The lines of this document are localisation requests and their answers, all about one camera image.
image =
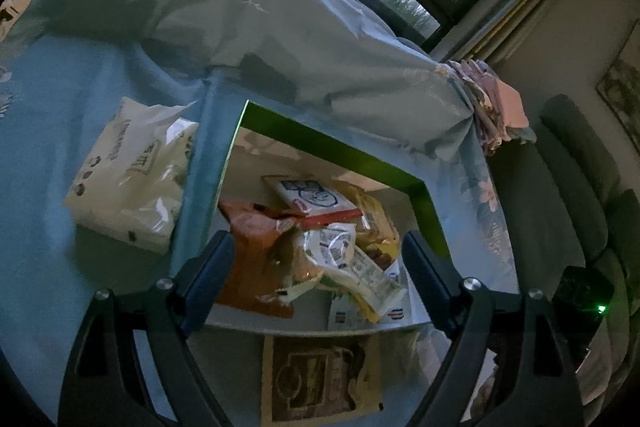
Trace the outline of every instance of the silver bolt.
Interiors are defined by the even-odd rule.
[[[171,288],[174,287],[174,282],[171,279],[169,279],[169,277],[165,277],[164,279],[158,280],[158,282],[156,283],[156,286],[161,290],[170,290]]]
[[[97,301],[106,301],[109,295],[111,295],[111,292],[107,288],[101,288],[94,294],[94,298]]]
[[[475,277],[467,277],[463,282],[462,285],[469,290],[470,292],[474,292],[476,290],[479,290],[482,287],[482,283],[476,279]]]
[[[529,297],[535,299],[536,301],[539,301],[544,296],[545,295],[542,293],[542,290],[539,290],[538,288],[532,288],[529,290]]]

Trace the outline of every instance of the orange snack bag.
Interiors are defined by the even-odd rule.
[[[303,216],[257,203],[220,201],[220,211],[231,225],[236,260],[216,302],[273,317],[291,318],[293,306],[278,297],[290,276],[292,259],[281,259],[286,249],[274,248]]]

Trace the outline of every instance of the white snack package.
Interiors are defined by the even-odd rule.
[[[402,277],[398,259],[385,270],[385,275],[389,279],[402,285],[406,277]],[[360,306],[346,293],[335,292],[331,299],[331,309],[327,329],[329,331],[348,330],[385,330],[389,327],[397,328],[409,326],[413,323],[412,309],[409,292],[405,292],[402,299],[396,306],[389,309],[380,317],[378,324],[372,324],[362,314]]]
[[[262,179],[290,208],[306,216],[304,225],[325,225],[362,215],[362,211],[340,192],[316,179],[277,175],[263,176]]]
[[[179,118],[190,105],[148,107],[123,97],[66,195],[77,225],[167,252],[198,127]]]
[[[351,223],[332,223],[319,230],[300,233],[298,245],[322,269],[321,286],[335,285],[359,295],[378,315],[395,308],[406,294],[396,280],[355,244],[356,230]]]

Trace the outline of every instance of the sofa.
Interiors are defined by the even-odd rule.
[[[489,158],[521,291],[551,299],[566,266],[591,266],[614,296],[577,371],[588,425],[638,373],[640,204],[613,157],[569,97],[546,102],[535,144],[504,144]]]

